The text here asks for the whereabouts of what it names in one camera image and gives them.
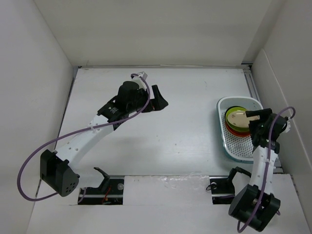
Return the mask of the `cream plate with small motifs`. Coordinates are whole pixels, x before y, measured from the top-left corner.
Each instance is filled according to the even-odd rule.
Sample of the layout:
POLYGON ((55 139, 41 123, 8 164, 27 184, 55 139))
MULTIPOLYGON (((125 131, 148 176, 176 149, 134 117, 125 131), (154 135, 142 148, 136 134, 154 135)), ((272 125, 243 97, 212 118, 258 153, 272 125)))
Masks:
POLYGON ((249 127, 249 119, 246 117, 245 111, 233 111, 227 115, 226 120, 229 124, 237 128, 249 127))

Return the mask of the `lime green plate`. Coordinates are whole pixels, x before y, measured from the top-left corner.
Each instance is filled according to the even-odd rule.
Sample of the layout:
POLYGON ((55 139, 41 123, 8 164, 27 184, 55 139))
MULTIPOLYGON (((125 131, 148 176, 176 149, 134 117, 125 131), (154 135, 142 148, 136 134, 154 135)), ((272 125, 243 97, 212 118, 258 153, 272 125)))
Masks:
POLYGON ((226 110, 225 120, 228 126, 237 132, 249 131, 249 120, 246 117, 247 109, 240 106, 233 106, 226 110))

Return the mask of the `orange plate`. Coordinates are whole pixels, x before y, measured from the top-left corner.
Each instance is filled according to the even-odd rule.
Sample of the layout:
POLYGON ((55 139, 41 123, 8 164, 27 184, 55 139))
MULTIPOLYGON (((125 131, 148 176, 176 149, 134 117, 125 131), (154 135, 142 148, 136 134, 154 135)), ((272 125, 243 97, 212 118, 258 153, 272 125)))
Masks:
POLYGON ((234 136, 237 136, 237 137, 248 137, 250 136, 250 132, 238 132, 236 130, 233 130, 227 123, 225 123, 225 126, 227 128, 227 130, 233 134, 234 136))

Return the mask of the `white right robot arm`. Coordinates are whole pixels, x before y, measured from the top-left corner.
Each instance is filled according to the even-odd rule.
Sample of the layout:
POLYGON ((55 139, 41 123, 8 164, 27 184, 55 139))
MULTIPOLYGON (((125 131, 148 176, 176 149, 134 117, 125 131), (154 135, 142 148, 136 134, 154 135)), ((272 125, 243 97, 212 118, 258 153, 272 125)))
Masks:
POLYGON ((238 220, 237 231, 246 227, 261 232, 280 208, 280 200, 273 194, 275 161, 280 152, 277 139, 288 127, 288 118, 274 114, 270 108, 247 111, 253 144, 253 169, 249 183, 233 198, 229 215, 238 220))

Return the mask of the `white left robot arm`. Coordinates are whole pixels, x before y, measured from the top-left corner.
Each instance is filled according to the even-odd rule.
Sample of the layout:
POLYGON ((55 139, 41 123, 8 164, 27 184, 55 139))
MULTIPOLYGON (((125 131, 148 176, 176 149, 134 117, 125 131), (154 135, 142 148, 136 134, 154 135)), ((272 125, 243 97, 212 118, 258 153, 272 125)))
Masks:
POLYGON ((75 188, 91 187, 104 193, 110 177, 99 167, 83 171, 78 167, 82 158, 105 136, 115 131, 130 114, 163 110, 168 102, 157 85, 152 86, 154 98, 140 80, 125 81, 118 93, 101 107, 89 122, 89 130, 76 134, 62 147, 51 152, 45 150, 40 156, 40 177, 61 197, 68 196, 75 188))

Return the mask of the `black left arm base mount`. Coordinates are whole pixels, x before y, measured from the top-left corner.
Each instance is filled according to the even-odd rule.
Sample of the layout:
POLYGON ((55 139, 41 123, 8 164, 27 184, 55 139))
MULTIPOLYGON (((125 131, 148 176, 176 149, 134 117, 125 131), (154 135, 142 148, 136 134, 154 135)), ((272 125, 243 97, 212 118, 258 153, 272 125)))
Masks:
POLYGON ((102 192, 98 188, 88 187, 85 192, 80 189, 78 205, 122 205, 124 177, 114 176, 110 179, 107 189, 102 192))

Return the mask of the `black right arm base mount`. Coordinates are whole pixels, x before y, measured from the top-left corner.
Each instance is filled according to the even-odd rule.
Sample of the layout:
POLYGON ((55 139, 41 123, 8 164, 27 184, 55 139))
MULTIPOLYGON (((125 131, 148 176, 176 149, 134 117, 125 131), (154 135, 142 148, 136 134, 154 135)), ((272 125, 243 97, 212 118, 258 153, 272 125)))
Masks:
POLYGON ((212 195, 214 205, 229 205, 235 197, 235 188, 225 177, 211 177, 206 191, 212 195))

